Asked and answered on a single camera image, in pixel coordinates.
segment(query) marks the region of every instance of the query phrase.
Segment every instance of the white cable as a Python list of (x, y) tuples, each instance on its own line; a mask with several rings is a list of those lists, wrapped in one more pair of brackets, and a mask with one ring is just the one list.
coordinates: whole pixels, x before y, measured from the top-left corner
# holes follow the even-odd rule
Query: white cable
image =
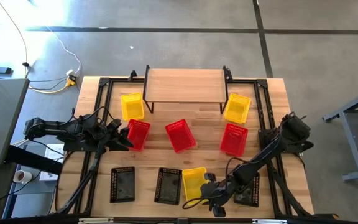
[[(20, 37), (22, 38), (22, 41), (23, 41), (23, 44), (24, 44), (24, 51), (25, 51), (25, 62), (27, 63), (27, 46), (25, 44), (25, 41), (24, 41), (24, 38), (23, 38), (23, 35), (22, 35), (22, 32), (20, 31), (20, 29), (18, 28), (18, 26), (16, 25), (16, 23), (13, 21), (12, 17), (9, 15), (9, 13), (6, 11), (5, 7), (0, 3), (0, 6), (2, 7), (2, 9), (5, 11), (6, 15), (9, 17), (9, 19), (11, 20), (11, 22), (13, 23), (13, 25), (16, 27), (17, 31), (19, 32), (20, 34)], [(56, 39), (62, 44), (63, 46), (63, 49), (71, 54), (72, 56), (75, 57), (75, 59), (77, 60), (78, 62), (78, 68), (77, 68), (77, 71), (74, 73), (74, 75), (77, 75), (77, 73), (81, 70), (81, 62), (80, 60), (78, 59), (77, 55), (75, 55), (73, 52), (69, 51), (66, 49), (65, 45), (63, 44), (63, 42), (56, 36), (56, 34), (49, 28), (49, 26), (46, 26), (46, 28), (48, 28), (48, 30), (50, 32), (52, 32), (52, 34), (56, 37)], [(24, 66), (24, 78), (27, 78), (28, 74), (29, 74), (30, 70), (27, 71), (27, 67)], [(36, 90), (34, 88), (32, 88), (32, 86), (29, 85), (29, 88), (38, 92), (38, 93), (45, 93), (45, 94), (51, 94), (51, 93), (58, 93), (60, 91), (63, 91), (64, 89), (66, 89), (67, 87), (69, 87), (68, 83), (66, 83), (66, 85), (59, 89), (59, 90), (56, 90), (56, 91), (40, 91), (40, 90)]]
[[(27, 63), (27, 46), (25, 44), (22, 32), (20, 32), (20, 29), (18, 28), (18, 26), (16, 25), (16, 23), (13, 21), (12, 17), (9, 15), (9, 13), (6, 11), (6, 9), (4, 8), (4, 6), (0, 3), (0, 6), (2, 7), (2, 9), (5, 11), (6, 15), (10, 18), (10, 20), (12, 21), (13, 25), (15, 25), (17, 31), (20, 34), (20, 37), (22, 37), (22, 41), (24, 44), (24, 50), (25, 50), (25, 63)], [(24, 77), (27, 78), (27, 67), (24, 67)]]
[(18, 141), (18, 142), (15, 142), (15, 143), (12, 143), (11, 145), (16, 145), (16, 147), (19, 147), (21, 145), (23, 145), (24, 143), (26, 143), (27, 141), (29, 141), (28, 139), (23, 139), (21, 141)]
[(56, 39), (62, 44), (63, 49), (64, 49), (67, 53), (69, 53), (69, 54), (71, 54), (72, 56), (74, 56), (75, 59), (77, 60), (77, 62), (78, 62), (78, 68), (77, 68), (77, 71), (74, 73), (74, 75), (76, 75), (76, 74), (80, 71), (80, 69), (81, 69), (81, 62), (80, 62), (80, 60), (78, 59), (77, 55), (75, 55), (73, 52), (71, 52), (71, 51), (69, 51), (69, 50), (66, 49), (65, 44), (63, 44), (63, 42), (59, 39), (59, 37), (57, 37), (57, 35), (54, 33), (54, 31), (52, 31), (52, 30), (49, 28), (49, 26), (47, 26), (47, 25), (44, 25), (44, 26), (45, 26), (46, 28), (48, 28), (48, 30), (49, 30), (49, 31), (56, 37)]

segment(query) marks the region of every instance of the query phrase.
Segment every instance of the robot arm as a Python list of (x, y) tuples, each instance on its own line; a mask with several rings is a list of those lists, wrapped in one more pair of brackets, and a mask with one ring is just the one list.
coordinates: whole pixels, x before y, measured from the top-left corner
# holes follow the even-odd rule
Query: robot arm
[(120, 126), (120, 119), (113, 119), (106, 125), (103, 121), (98, 122), (97, 113), (93, 113), (67, 122), (33, 118), (25, 123), (23, 134), (29, 140), (45, 135), (56, 136), (65, 143), (64, 151), (96, 152), (101, 142), (110, 151), (128, 151), (128, 147), (133, 147), (127, 138), (129, 129), (118, 131)]
[[(241, 193), (252, 181), (258, 170), (285, 149), (297, 148), (299, 151), (304, 151), (313, 147), (311, 142), (306, 141), (310, 135), (309, 131), (310, 128), (302, 122), (295, 113), (290, 113), (282, 119), (278, 128), (274, 128), (266, 135), (265, 142), (267, 146), (253, 159), (237, 165), (227, 174), (226, 178), (220, 182), (214, 182), (214, 178), (208, 178), (211, 182), (201, 186), (201, 198), (208, 199), (209, 210), (213, 211), (214, 216), (225, 217), (226, 212), (222, 206), (234, 193)], [(284, 183), (279, 185), (281, 188), (284, 187), (287, 189), (285, 192), (291, 194)], [(295, 204), (293, 206), (300, 206), (296, 200), (293, 203)]]

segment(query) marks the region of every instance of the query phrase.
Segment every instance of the wooden shelf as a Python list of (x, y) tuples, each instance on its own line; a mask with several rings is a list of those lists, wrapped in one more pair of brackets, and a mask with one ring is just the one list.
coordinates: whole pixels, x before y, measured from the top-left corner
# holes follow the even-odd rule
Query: wooden shelf
[(151, 103), (224, 103), (224, 72), (222, 69), (149, 69), (145, 100)]

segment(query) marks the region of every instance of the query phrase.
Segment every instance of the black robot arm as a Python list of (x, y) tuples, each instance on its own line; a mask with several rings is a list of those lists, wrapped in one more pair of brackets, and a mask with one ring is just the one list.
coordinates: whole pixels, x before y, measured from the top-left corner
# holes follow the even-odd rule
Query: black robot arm
[(44, 121), (40, 118), (33, 118), (25, 123), (24, 135), (26, 139), (33, 140), (45, 135), (56, 136), (65, 143), (65, 151), (88, 151), (94, 152), (95, 160), (87, 174), (72, 193), (71, 197), (56, 213), (67, 214), (77, 198), (81, 195), (85, 186), (96, 175), (96, 168), (100, 162), (101, 155), (110, 151), (128, 151), (134, 145), (128, 140), (129, 128), (125, 127), (118, 131), (121, 126), (120, 119), (111, 118), (112, 121), (105, 125), (104, 121), (98, 122), (97, 109), (91, 115), (74, 117), (74, 110), (71, 112), (71, 119), (67, 122)]
[[(309, 135), (310, 128), (295, 113), (286, 115), (282, 119), (280, 126), (274, 128), (266, 135), (267, 146), (260, 153), (250, 161), (237, 165), (227, 174), (224, 180), (214, 182), (213, 179), (210, 179), (210, 183), (203, 184), (201, 186), (201, 198), (208, 199), (209, 210), (213, 211), (215, 217), (225, 217), (226, 212), (222, 206), (234, 193), (241, 193), (255, 177), (258, 170), (266, 165), (268, 161), (271, 161), (288, 148), (297, 148), (298, 151), (304, 151), (313, 147), (311, 142), (306, 141)], [(275, 176), (275, 180), (282, 189), (285, 189), (285, 193), (290, 194), (289, 199), (292, 199), (290, 203), (293, 202), (292, 205), (299, 208), (296, 209), (296, 212), (301, 211), (302, 214), (299, 215), (309, 215), (309, 213), (300, 207), (300, 204), (295, 200), (278, 174)]]

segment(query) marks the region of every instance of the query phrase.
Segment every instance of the red basket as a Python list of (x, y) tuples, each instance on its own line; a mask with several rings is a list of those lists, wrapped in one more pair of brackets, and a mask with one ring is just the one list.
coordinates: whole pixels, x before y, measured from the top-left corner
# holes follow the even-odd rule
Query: red basket
[(221, 143), (221, 151), (233, 156), (242, 156), (246, 146), (248, 129), (227, 124)]
[(130, 149), (140, 152), (144, 148), (144, 143), (146, 142), (146, 137), (150, 130), (150, 124), (131, 119), (128, 123), (128, 128), (128, 139), (134, 145), (134, 147), (130, 147)]
[(196, 141), (184, 119), (167, 125), (165, 130), (176, 153), (196, 146)]

